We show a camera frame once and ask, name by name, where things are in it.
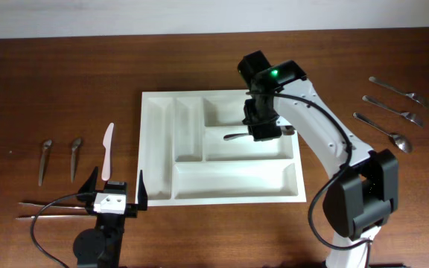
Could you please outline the large metal spoon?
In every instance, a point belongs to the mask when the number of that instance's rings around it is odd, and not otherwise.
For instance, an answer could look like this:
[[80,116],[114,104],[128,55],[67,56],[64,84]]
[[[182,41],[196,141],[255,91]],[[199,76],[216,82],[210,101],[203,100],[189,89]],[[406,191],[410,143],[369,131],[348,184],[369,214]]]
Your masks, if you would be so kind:
[[368,119],[365,115],[362,115],[360,113],[354,112],[352,116],[354,118],[358,119],[359,121],[362,121],[365,124],[368,124],[369,126],[374,127],[378,131],[387,135],[389,137],[390,141],[399,150],[403,151],[404,153],[412,153],[413,152],[413,145],[410,143],[410,141],[404,135],[401,135],[398,133],[391,133],[391,132],[385,130],[380,125],[376,124],[374,121]]
[[223,137],[224,141],[231,141],[236,138],[244,136],[252,136],[254,141],[269,141],[275,138],[279,138],[281,135],[294,135],[296,130],[292,126],[280,126],[273,129],[269,129],[267,133],[263,133],[257,127],[248,127],[247,133],[234,133],[228,134]]

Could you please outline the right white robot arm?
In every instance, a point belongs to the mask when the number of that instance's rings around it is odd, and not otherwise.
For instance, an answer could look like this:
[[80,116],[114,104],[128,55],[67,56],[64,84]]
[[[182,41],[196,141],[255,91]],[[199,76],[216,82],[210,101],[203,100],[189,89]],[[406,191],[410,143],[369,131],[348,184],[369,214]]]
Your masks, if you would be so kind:
[[325,267],[367,267],[372,242],[398,208],[398,161],[375,151],[322,102],[294,62],[260,51],[239,62],[245,90],[145,92],[140,205],[304,202],[299,142],[328,181],[311,200],[334,237]]

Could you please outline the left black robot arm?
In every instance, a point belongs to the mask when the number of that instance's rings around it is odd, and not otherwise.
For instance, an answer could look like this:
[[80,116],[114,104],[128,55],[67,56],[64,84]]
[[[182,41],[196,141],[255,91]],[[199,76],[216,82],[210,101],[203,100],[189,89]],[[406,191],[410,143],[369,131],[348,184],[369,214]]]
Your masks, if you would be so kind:
[[78,191],[77,200],[89,216],[96,217],[96,224],[75,238],[73,253],[78,267],[118,267],[125,220],[147,210],[147,192],[141,184],[138,202],[128,203],[126,182],[107,181],[102,190],[97,190],[97,178],[95,167]]

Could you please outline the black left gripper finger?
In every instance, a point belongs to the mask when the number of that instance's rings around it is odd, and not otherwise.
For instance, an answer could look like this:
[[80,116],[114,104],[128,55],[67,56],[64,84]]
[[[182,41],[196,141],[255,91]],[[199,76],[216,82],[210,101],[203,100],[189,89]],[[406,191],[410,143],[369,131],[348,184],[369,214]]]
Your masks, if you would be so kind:
[[143,170],[139,171],[139,179],[137,182],[136,205],[139,211],[146,211],[148,207],[148,196],[144,185]]
[[92,193],[95,190],[95,186],[98,178],[98,167],[94,167],[89,178],[80,187],[78,193]]

